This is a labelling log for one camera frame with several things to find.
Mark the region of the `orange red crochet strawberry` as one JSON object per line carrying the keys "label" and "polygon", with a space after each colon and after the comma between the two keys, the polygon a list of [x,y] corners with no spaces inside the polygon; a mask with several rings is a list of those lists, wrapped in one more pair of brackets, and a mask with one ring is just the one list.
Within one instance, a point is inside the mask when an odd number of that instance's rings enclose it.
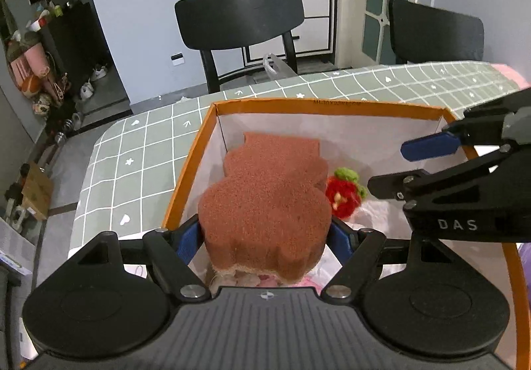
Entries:
{"label": "orange red crochet strawberry", "polygon": [[367,189],[361,184],[357,172],[342,167],[328,178],[325,195],[330,201],[332,214],[340,220],[348,220],[366,198]]}

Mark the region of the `pink white crochet toy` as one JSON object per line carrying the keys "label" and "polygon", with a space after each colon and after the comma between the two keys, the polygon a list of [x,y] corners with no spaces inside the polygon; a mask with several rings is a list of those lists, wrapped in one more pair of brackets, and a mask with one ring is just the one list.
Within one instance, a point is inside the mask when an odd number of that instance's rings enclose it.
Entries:
{"label": "pink white crochet toy", "polygon": [[214,294],[222,286],[235,287],[257,287],[257,288],[278,288],[278,287],[313,287],[318,293],[330,281],[332,275],[323,267],[314,267],[303,277],[295,282],[286,282],[276,275],[276,272],[259,272],[257,270],[243,269],[236,265],[229,269],[217,269],[209,267],[205,280],[206,285]]}

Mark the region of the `brown bear-shaped sponge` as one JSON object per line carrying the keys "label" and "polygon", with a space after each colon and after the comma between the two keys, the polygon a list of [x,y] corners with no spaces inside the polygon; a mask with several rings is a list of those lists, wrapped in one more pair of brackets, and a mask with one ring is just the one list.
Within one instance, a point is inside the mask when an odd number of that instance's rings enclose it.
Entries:
{"label": "brown bear-shaped sponge", "polygon": [[225,156],[223,171],[198,204],[213,268],[300,281],[320,261],[331,224],[320,141],[246,133]]}

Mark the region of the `orange cardboard storage box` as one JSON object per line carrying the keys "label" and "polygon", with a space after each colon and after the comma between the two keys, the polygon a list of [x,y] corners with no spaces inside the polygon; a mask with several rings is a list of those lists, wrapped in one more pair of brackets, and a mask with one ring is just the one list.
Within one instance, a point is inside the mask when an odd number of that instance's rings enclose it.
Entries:
{"label": "orange cardboard storage box", "polygon": [[[414,168],[436,172],[477,153],[472,148],[439,159],[408,163],[400,148],[406,140],[439,132],[454,121],[441,107],[298,98],[248,98],[215,101],[200,114],[201,127],[177,179],[163,227],[174,230],[197,211],[201,194],[224,176],[226,154],[246,133],[314,138],[329,170],[351,168],[366,183],[375,175]],[[530,313],[526,279],[517,247],[511,243],[449,241],[452,250],[480,271],[506,296],[508,328],[496,349],[516,369],[530,367]]]}

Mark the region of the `green checkered tablecloth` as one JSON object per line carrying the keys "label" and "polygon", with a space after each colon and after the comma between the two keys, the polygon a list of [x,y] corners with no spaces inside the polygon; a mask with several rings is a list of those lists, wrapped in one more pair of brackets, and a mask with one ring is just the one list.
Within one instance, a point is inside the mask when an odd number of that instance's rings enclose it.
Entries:
{"label": "green checkered tablecloth", "polygon": [[400,153],[405,140],[529,85],[511,67],[486,62],[373,66],[233,88],[126,118],[92,148],[69,248],[102,231],[135,239],[187,220],[246,133],[315,138],[330,168],[367,181],[411,167]]}

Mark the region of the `black chair right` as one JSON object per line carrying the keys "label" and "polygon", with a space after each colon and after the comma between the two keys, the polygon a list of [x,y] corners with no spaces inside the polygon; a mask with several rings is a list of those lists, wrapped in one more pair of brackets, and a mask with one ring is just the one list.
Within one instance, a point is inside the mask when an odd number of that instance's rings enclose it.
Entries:
{"label": "black chair right", "polygon": [[483,60],[484,26],[478,17],[389,0],[392,51],[407,62]]}

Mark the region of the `black chair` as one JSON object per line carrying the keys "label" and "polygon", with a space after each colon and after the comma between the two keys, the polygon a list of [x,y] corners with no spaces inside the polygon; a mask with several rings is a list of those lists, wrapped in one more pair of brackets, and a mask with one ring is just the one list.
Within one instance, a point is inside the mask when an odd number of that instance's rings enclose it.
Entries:
{"label": "black chair", "polygon": [[478,17],[389,0],[392,51],[407,62],[483,60],[484,26]]}
{"label": "black chair", "polygon": [[292,47],[291,30],[279,23],[277,6],[269,0],[179,0],[175,12],[185,46],[201,55],[209,93],[244,74],[221,77],[212,53],[258,45],[278,36],[282,38],[287,66],[298,70]]}

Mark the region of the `brown cardboard box on floor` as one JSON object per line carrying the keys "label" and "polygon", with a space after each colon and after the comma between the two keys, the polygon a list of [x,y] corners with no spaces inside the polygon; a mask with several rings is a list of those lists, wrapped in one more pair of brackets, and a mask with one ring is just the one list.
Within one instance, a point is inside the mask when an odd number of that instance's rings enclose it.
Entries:
{"label": "brown cardboard box on floor", "polygon": [[40,167],[33,162],[29,163],[29,170],[22,191],[22,208],[37,221],[47,220],[53,188],[52,181]]}

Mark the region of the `white drawer cabinet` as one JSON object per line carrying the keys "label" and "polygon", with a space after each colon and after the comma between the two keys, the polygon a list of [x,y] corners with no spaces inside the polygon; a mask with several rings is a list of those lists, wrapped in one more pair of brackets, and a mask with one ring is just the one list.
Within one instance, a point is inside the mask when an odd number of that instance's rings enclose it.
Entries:
{"label": "white drawer cabinet", "polygon": [[269,0],[276,4],[279,23],[291,30],[297,59],[330,58],[335,51],[336,0]]}

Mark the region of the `black chair left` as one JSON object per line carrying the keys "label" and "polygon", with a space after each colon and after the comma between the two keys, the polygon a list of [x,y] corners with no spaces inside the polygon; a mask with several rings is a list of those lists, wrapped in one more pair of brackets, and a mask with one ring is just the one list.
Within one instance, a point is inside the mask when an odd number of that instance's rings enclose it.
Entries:
{"label": "black chair left", "polygon": [[269,0],[179,0],[175,12],[185,46],[201,55],[209,93],[244,74],[221,77],[212,53],[258,45],[278,36],[282,38],[287,66],[298,70],[292,47],[291,30],[279,23],[277,6]]}

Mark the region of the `hanging bags pink orange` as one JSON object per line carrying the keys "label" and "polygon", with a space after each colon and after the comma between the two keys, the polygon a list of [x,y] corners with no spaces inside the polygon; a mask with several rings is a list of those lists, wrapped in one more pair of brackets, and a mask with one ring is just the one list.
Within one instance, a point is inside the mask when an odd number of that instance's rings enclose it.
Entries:
{"label": "hanging bags pink orange", "polygon": [[62,106],[69,88],[67,75],[58,75],[53,57],[44,49],[36,32],[22,36],[16,32],[8,41],[6,60],[15,86],[33,102],[36,116],[47,117],[54,107]]}

